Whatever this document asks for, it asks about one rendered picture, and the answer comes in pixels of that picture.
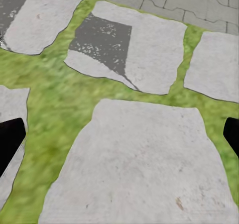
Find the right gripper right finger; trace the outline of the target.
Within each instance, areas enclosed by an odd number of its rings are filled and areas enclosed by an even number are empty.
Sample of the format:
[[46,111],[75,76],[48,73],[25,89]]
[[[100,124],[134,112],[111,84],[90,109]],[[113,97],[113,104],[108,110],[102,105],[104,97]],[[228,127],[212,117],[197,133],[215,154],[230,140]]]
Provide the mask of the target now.
[[239,158],[239,119],[228,117],[223,135]]

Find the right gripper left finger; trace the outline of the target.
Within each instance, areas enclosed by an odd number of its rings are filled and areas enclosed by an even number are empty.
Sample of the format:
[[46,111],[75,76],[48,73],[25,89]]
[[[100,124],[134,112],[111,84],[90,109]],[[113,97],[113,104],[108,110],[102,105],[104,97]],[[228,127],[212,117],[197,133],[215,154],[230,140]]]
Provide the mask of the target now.
[[26,136],[22,118],[0,123],[0,177]]

